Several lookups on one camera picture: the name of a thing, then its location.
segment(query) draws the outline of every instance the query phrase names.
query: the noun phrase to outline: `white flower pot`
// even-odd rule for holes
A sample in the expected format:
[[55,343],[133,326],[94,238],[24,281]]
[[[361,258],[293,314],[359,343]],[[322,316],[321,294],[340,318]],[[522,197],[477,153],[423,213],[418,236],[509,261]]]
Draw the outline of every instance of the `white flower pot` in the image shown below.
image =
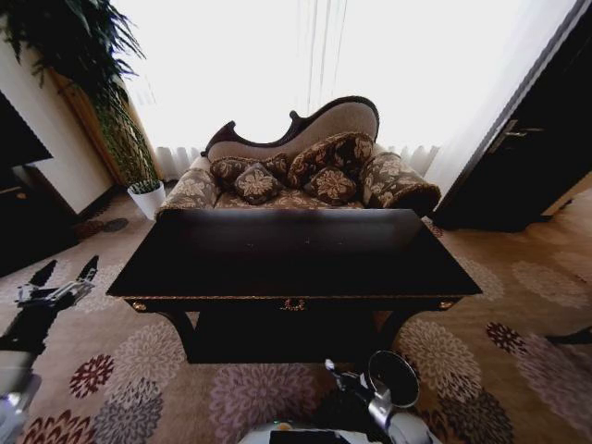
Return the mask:
[[150,192],[145,192],[144,194],[136,194],[135,192],[131,191],[131,187],[128,188],[128,194],[133,199],[142,212],[148,217],[150,220],[154,220],[154,214],[156,210],[160,206],[162,202],[165,201],[165,187],[163,186],[163,182],[159,182],[160,186]]

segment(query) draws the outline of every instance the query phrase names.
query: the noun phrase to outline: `table top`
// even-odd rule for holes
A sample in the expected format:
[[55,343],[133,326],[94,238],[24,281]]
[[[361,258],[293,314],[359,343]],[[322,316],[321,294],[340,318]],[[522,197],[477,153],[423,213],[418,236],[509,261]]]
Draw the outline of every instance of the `table top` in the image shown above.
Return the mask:
[[412,210],[164,213],[107,294],[223,297],[481,292]]

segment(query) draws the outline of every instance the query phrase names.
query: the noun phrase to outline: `sofa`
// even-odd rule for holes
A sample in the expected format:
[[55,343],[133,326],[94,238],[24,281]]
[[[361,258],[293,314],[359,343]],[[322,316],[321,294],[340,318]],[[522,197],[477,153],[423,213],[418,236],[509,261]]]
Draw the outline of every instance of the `sofa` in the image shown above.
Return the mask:
[[230,121],[156,217],[217,208],[411,208],[421,217],[438,203],[438,186],[376,143],[380,121],[368,99],[342,97],[309,117],[292,111],[290,118],[286,134],[268,143],[243,139]]

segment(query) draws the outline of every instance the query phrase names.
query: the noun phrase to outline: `sheer curtain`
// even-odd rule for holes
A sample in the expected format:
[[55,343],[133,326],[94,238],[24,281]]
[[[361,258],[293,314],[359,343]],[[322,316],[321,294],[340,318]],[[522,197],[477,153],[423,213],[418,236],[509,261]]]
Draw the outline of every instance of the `sheer curtain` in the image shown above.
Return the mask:
[[[350,94],[376,103],[378,142],[425,172],[503,83],[512,49],[528,38],[529,8],[550,1],[116,5],[136,24],[146,54],[131,60],[140,74],[127,80],[131,97],[153,146],[162,147],[162,169],[175,177],[229,120],[246,139],[271,142],[287,129],[291,109],[307,116]],[[552,1],[563,9],[574,2]]]

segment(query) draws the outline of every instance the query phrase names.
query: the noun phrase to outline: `patterned rug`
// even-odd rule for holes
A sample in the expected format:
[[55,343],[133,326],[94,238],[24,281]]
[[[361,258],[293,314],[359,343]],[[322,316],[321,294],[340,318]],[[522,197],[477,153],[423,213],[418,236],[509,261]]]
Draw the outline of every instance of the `patterned rug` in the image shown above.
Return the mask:
[[[321,365],[189,365],[164,318],[106,297],[152,225],[124,195],[102,215],[122,218],[127,225],[97,229],[54,257],[50,283],[60,284],[98,254],[97,285],[55,321],[20,442],[234,443],[274,418],[322,411],[327,419],[336,393]],[[484,290],[414,317],[393,344],[420,376],[416,411],[443,442],[592,441],[590,220],[589,192],[522,233],[442,231],[426,221]],[[17,285],[50,259],[0,278],[0,327],[17,312]],[[588,343],[554,344],[549,335]]]

